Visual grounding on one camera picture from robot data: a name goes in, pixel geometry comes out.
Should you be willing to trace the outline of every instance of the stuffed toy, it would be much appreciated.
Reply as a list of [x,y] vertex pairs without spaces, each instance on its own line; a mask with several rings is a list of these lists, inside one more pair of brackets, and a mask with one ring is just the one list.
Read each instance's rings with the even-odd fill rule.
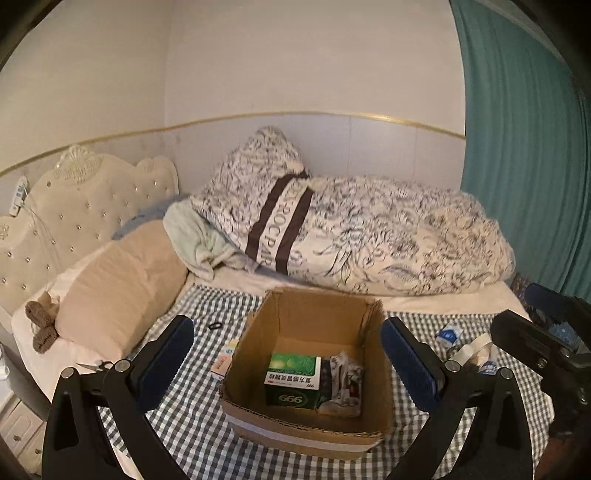
[[44,291],[37,300],[28,301],[25,313],[29,320],[39,327],[33,337],[33,348],[38,353],[45,353],[53,342],[57,340],[56,317],[60,309],[60,298],[53,303],[51,295]]

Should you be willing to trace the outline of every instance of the gingham sheet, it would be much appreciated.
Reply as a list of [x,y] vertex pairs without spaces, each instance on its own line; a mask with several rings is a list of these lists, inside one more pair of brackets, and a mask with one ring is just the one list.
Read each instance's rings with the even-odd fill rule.
[[[412,444],[428,415],[417,410],[404,386],[393,373],[394,432],[364,457],[355,461],[330,460],[284,452],[241,439],[225,421],[217,393],[218,381],[209,368],[220,348],[238,337],[245,316],[261,304],[262,298],[245,293],[193,286],[174,307],[150,329],[144,341],[164,330],[177,314],[193,319],[195,342],[160,406],[146,414],[158,437],[191,479],[203,478],[384,478]],[[444,358],[446,352],[433,342],[437,332],[451,319],[464,329],[461,341],[468,343],[488,331],[493,315],[396,314],[419,341],[429,343]],[[223,323],[209,330],[211,321]],[[527,411],[534,467],[547,442],[550,410],[539,388],[540,378],[513,357],[501,352],[499,363],[511,368]],[[101,418],[111,442],[127,453],[110,411]],[[467,411],[437,473],[448,473],[468,433],[473,412]]]

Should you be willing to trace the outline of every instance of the gold trim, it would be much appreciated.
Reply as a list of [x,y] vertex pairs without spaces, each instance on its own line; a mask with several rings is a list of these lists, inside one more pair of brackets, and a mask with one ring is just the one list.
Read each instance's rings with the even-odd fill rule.
[[391,124],[400,124],[406,125],[408,127],[416,127],[421,128],[423,130],[429,130],[431,132],[437,132],[444,135],[449,135],[451,137],[465,139],[466,136],[463,134],[459,134],[457,132],[453,132],[451,130],[447,130],[445,128],[435,127],[433,125],[423,124],[421,122],[416,122],[414,120],[407,120],[404,118],[394,118],[393,116],[388,115],[378,115],[377,113],[351,113],[351,112],[316,112],[316,111],[290,111],[290,112],[257,112],[257,113],[237,113],[235,115],[224,115],[224,116],[217,116],[212,118],[203,118],[201,120],[193,120],[191,122],[185,122],[183,124],[171,125],[170,127],[161,127],[161,128],[148,128],[146,130],[131,130],[128,132],[112,134],[112,135],[104,135],[102,137],[91,138],[89,140],[83,140],[80,142],[72,142],[63,147],[54,148],[53,150],[48,150],[46,152],[40,153],[39,155],[35,155],[34,157],[30,157],[26,160],[20,161],[5,170],[0,171],[0,177],[18,169],[28,165],[29,163],[33,163],[37,160],[40,160],[44,157],[49,155],[53,155],[54,153],[59,153],[60,151],[66,150],[72,144],[78,145],[88,145],[91,143],[96,142],[104,142],[107,140],[113,140],[115,138],[121,137],[131,137],[133,135],[144,135],[144,134],[152,134],[158,132],[167,132],[170,130],[175,130],[177,128],[184,128],[189,127],[190,125],[198,125],[198,124],[206,124],[209,122],[217,122],[220,120],[233,120],[236,118],[248,118],[252,116],[273,116],[273,115],[340,115],[340,116],[349,116],[353,118],[365,118],[368,120],[379,120],[382,122],[388,122]]

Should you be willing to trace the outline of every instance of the crumpled fabric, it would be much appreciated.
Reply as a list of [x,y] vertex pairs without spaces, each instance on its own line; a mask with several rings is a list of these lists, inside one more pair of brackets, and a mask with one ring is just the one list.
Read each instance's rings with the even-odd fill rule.
[[190,199],[170,205],[163,224],[178,257],[203,280],[212,281],[213,269],[221,263],[249,272],[258,266],[195,212]]

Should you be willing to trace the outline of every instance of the pillow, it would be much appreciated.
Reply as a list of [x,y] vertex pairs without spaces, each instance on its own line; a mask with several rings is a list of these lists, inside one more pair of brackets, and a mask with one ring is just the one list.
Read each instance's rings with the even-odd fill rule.
[[124,226],[113,233],[111,239],[121,240],[125,235],[133,232],[137,227],[143,225],[146,222],[150,222],[152,220],[162,220],[166,214],[166,210],[168,210],[168,207],[170,207],[175,202],[180,202],[181,200],[188,198],[188,196],[188,193],[177,193],[170,198],[162,200],[162,202],[154,203],[148,208],[145,208],[135,217],[130,218],[127,222],[125,222]]
[[186,276],[162,221],[144,223],[78,275],[60,303],[56,330],[115,362],[168,310]]

